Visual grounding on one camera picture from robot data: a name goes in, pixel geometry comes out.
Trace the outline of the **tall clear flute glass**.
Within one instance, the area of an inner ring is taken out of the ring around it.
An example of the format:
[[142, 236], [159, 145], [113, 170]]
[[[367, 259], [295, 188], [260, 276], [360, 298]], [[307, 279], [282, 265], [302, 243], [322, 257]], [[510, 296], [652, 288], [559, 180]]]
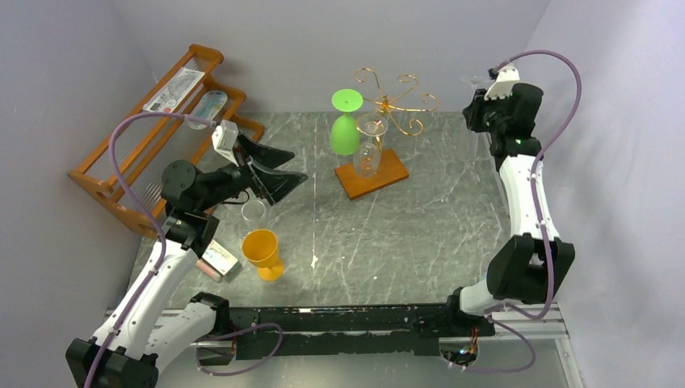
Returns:
[[[472, 90], [482, 88], [486, 84], [484, 77], [479, 75], [465, 75], [461, 76], [462, 82], [468, 83]], [[469, 129], [464, 129], [460, 134], [460, 144], [458, 148], [458, 156], [461, 162], [471, 163], [477, 158], [477, 147], [479, 141], [479, 134], [472, 132]]]

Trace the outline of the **green plastic wine glass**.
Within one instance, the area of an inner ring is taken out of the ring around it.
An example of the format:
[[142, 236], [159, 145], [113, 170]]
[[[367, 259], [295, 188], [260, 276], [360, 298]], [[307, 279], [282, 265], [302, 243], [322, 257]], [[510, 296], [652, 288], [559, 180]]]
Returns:
[[331, 103], [342, 115], [331, 126], [330, 148], [338, 155], [352, 155], [359, 146], [360, 132], [351, 113], [362, 107], [363, 97], [356, 90], [341, 89], [333, 93]]

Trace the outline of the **orange plastic wine glass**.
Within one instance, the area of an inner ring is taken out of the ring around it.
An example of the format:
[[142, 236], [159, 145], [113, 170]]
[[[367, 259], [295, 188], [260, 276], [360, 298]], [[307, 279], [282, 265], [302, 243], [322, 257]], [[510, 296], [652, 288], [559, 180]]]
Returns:
[[242, 253], [264, 281], [278, 280], [284, 273], [276, 235], [265, 229], [254, 230], [243, 239]]

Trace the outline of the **clear wine glass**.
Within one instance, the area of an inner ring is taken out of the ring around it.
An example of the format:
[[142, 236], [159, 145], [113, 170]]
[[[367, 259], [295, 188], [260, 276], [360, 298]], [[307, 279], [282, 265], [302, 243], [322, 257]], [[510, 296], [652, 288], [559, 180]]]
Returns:
[[379, 168], [382, 154], [382, 137], [388, 130], [387, 120], [380, 113], [367, 113], [359, 117], [356, 128], [362, 138], [353, 155], [355, 173], [363, 179], [373, 177]]

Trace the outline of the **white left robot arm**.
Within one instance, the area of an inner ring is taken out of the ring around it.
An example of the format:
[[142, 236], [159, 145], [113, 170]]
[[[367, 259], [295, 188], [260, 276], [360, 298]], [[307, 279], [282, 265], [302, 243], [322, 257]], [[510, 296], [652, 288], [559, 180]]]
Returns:
[[261, 145], [246, 135], [217, 141], [229, 161], [210, 172], [192, 162], [170, 162], [162, 172], [166, 221], [147, 263], [121, 303], [89, 339], [75, 339], [65, 358], [79, 387], [153, 387], [167, 366], [195, 340], [225, 337], [231, 328], [228, 300], [196, 294], [169, 323], [158, 326], [166, 303], [208, 249], [219, 221], [210, 209], [251, 191], [276, 204], [306, 180], [284, 171], [289, 150]]

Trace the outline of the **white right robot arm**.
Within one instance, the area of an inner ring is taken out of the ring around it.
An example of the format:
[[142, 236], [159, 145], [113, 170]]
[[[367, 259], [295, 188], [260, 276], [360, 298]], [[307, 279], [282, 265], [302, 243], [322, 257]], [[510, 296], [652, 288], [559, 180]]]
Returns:
[[502, 181], [510, 214], [511, 236], [490, 261], [485, 279], [460, 291], [460, 304], [444, 313], [444, 325], [463, 335], [507, 302], [549, 305], [570, 265], [575, 249], [563, 242], [548, 210], [543, 185], [543, 154], [533, 137], [543, 91], [516, 83], [508, 96], [491, 99], [475, 90], [463, 110], [467, 128], [490, 135], [490, 154]]

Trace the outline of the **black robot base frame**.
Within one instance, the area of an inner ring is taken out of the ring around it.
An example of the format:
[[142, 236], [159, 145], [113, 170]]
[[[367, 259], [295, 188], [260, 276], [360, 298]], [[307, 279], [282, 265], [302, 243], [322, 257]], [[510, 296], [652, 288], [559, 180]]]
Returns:
[[219, 309], [202, 340], [233, 345], [239, 361], [395, 352], [438, 356], [442, 339], [495, 333], [486, 318], [460, 311], [458, 293], [438, 303], [357, 306], [236, 307], [206, 293], [196, 300]]

